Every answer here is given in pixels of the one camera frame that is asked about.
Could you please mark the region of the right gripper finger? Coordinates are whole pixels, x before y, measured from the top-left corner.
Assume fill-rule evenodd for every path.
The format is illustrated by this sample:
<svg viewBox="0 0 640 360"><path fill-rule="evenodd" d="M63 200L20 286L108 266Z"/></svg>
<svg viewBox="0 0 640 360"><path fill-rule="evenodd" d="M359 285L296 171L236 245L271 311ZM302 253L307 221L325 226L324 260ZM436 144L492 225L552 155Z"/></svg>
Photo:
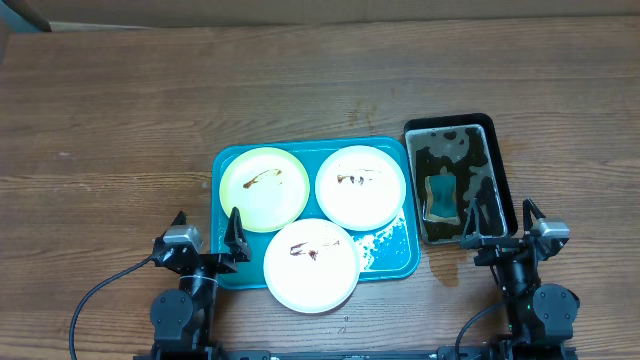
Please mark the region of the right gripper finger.
<svg viewBox="0 0 640 360"><path fill-rule="evenodd" d="M531 230L531 228L534 225L534 221L545 218L545 215L536 206L536 204L531 198L526 198L523 200L522 209L523 209L523 229L525 231Z"/></svg>
<svg viewBox="0 0 640 360"><path fill-rule="evenodd" d="M484 238L482 234L481 225L485 224L486 220L484 214L480 208L479 202L474 198L467 209L467 220L464 226L462 239L463 240L481 240Z"/></svg>

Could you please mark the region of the yellow plate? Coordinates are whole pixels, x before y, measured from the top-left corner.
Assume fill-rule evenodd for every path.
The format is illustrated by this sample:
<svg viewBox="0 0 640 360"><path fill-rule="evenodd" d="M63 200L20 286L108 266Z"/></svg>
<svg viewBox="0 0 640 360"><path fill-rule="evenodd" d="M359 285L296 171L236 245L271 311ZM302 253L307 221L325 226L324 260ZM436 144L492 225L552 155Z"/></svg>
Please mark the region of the yellow plate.
<svg viewBox="0 0 640 360"><path fill-rule="evenodd" d="M237 209L247 231L268 233L295 221L310 196L309 175L297 157L275 147L237 156L223 172L219 199L229 215Z"/></svg>

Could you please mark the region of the white plate front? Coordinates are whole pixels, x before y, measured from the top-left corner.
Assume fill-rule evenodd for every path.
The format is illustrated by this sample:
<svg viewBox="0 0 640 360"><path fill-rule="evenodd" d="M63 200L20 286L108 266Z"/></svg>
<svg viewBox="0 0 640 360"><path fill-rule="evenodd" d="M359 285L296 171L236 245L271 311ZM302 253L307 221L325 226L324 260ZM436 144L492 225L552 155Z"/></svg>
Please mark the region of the white plate front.
<svg viewBox="0 0 640 360"><path fill-rule="evenodd" d="M263 262L266 285L285 307L316 314L340 306L360 275L351 235L324 219L295 221L276 233Z"/></svg>

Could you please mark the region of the white plate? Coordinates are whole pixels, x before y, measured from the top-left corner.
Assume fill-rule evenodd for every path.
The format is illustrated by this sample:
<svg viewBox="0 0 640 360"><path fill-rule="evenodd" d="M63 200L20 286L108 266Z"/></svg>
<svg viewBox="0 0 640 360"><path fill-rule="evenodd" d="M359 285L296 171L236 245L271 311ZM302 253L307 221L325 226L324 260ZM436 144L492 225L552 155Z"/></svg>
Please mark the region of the white plate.
<svg viewBox="0 0 640 360"><path fill-rule="evenodd" d="M315 195L332 222L348 230L370 231L400 212L406 198L405 176L386 152L373 146L348 146L322 163Z"/></svg>
<svg viewBox="0 0 640 360"><path fill-rule="evenodd" d="M263 262L266 285L285 307L316 314L340 306L360 275L351 235L324 219L295 221L276 233Z"/></svg>

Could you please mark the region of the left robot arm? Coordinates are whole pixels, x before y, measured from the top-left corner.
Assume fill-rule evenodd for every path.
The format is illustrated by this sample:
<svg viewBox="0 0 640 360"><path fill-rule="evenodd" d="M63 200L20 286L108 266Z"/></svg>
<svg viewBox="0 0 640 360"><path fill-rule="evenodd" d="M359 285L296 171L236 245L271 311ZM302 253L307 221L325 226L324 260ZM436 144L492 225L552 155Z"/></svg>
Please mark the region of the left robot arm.
<svg viewBox="0 0 640 360"><path fill-rule="evenodd" d="M212 339L218 276L235 273L251 260L240 212L234 208L227 224L226 253L203 253L197 228L179 212L171 226L158 237L151 260L179 275L176 289L162 292L153 301L150 320L154 326L153 359L226 359L222 345Z"/></svg>

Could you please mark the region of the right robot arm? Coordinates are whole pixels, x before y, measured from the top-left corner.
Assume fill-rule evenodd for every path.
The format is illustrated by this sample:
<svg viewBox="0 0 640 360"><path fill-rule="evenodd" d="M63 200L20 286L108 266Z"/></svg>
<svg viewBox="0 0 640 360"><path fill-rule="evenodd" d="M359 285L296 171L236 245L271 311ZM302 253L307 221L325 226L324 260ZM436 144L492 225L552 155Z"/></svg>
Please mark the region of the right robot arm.
<svg viewBox="0 0 640 360"><path fill-rule="evenodd" d="M565 342L573 337L579 297L566 287L543 284L538 273L542 261L557 255L570 238L562 220L546 217L535 203L523 201L524 233L520 238L492 237L481 233L483 213L472 200L459 246L475 249L474 264L488 267L501 291L501 301L474 315L459 331L453 354L456 359L575 359L576 350ZM467 330L496 310L506 312L509 333L493 337L473 353L461 348Z"/></svg>

